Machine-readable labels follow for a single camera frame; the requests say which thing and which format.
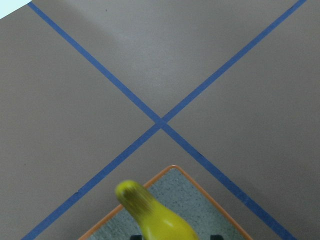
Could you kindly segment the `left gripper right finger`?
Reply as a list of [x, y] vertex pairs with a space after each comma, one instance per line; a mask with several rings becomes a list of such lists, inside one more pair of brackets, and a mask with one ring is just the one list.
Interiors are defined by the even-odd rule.
[[210, 240], [224, 240], [222, 235], [215, 234], [210, 236]]

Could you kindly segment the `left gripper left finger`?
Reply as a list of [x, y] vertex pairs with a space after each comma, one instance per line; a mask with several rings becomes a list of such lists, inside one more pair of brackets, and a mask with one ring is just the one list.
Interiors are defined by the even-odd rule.
[[131, 235], [129, 240], [143, 240], [142, 235]]

